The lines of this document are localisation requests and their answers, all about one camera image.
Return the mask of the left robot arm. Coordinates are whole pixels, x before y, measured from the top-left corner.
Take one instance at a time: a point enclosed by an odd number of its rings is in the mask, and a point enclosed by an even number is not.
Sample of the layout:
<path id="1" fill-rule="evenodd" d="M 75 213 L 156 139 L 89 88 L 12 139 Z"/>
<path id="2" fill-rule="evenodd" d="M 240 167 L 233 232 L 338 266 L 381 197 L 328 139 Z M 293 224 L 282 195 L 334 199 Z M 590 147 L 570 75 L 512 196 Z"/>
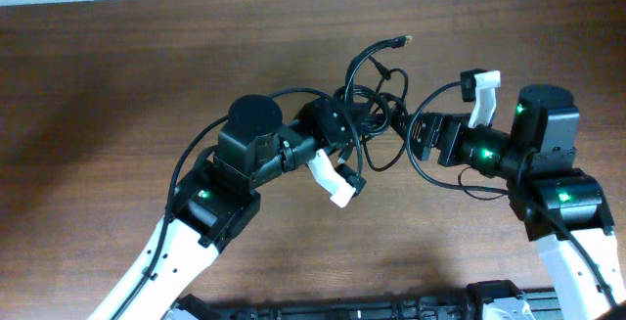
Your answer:
<path id="1" fill-rule="evenodd" d="M 164 217 L 92 318 L 162 318 L 259 212 L 257 188 L 285 173 L 306 166 L 336 206 L 347 206 L 365 181 L 329 156 L 357 144 L 364 109 L 321 95 L 284 123 L 274 97 L 236 100 L 215 123 L 217 144 L 173 177 Z"/>

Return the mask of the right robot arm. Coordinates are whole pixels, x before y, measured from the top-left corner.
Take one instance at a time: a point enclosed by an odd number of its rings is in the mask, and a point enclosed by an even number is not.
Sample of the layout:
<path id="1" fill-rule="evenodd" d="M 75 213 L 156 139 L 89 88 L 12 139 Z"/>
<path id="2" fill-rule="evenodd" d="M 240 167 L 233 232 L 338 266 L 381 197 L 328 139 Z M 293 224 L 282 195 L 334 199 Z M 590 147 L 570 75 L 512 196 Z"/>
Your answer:
<path id="1" fill-rule="evenodd" d="M 442 166 L 465 165 L 505 180 L 503 195 L 553 281 L 566 319 L 620 319 L 625 286 L 614 220 L 600 183 L 575 167 L 579 110 L 572 94 L 553 85 L 522 88 L 510 132 L 492 127 L 493 85 L 463 86 L 471 114 L 397 114 L 412 165 L 431 149 Z"/>

